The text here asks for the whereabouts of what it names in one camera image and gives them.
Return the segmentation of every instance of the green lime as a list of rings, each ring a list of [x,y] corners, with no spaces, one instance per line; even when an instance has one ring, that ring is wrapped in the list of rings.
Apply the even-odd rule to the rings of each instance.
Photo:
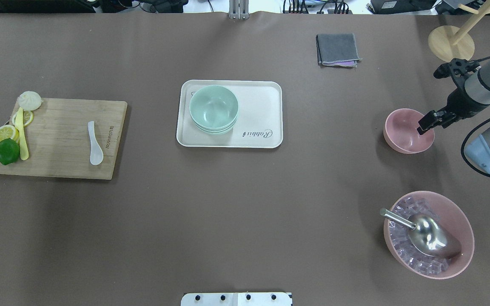
[[[10,138],[0,141],[0,163],[8,165],[18,160],[20,146]]]

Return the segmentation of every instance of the wooden cutting board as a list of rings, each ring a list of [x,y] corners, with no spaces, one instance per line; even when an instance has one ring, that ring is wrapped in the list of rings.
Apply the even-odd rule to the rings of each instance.
[[[0,163],[0,174],[112,179],[127,107],[124,101],[43,98],[33,111],[33,122],[24,128],[29,159]],[[12,114],[18,108],[16,103]],[[90,164],[87,125],[92,120],[103,150],[99,165]]]

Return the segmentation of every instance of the white metal plate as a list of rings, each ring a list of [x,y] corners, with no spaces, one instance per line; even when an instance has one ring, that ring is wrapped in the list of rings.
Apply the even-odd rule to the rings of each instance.
[[[181,306],[292,306],[292,293],[221,292],[185,294]]]
[[[192,121],[189,103],[202,87],[220,85],[239,101],[234,128],[222,135],[210,135]],[[282,142],[282,90],[275,82],[215,81],[191,79],[183,84],[177,119],[177,141],[185,147],[254,147],[272,149]]]

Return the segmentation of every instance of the gray cloth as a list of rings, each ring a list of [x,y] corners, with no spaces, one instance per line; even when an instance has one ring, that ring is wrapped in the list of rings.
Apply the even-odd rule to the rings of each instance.
[[[353,33],[317,35],[319,65],[355,67],[356,61],[361,59]]]

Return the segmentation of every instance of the small pink bowl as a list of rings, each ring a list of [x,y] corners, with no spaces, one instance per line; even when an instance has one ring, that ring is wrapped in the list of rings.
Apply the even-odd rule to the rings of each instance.
[[[406,263],[404,263],[400,256],[398,256],[396,253],[396,249],[390,240],[389,220],[385,219],[383,233],[385,234],[385,243],[389,247],[389,251],[400,264],[405,266],[408,270],[414,271],[414,273],[417,273],[420,276],[432,279],[448,279],[459,275],[468,267],[472,261],[472,256],[474,255],[474,233],[472,232],[472,227],[470,226],[468,218],[466,215],[464,215],[464,212],[461,211],[461,209],[455,203],[453,203],[453,201],[447,199],[441,194],[431,191],[415,191],[408,193],[402,198],[398,199],[390,209],[393,210],[395,205],[407,196],[413,196],[416,199],[424,198],[428,202],[432,212],[440,217],[439,224],[461,242],[461,254],[453,257],[451,259],[451,263],[449,263],[449,268],[439,275],[421,274],[412,269],[410,266],[406,265]]]
[[[393,111],[385,120],[383,137],[390,147],[404,154],[425,151],[434,143],[434,130],[419,135],[417,128],[423,114],[409,108]]]

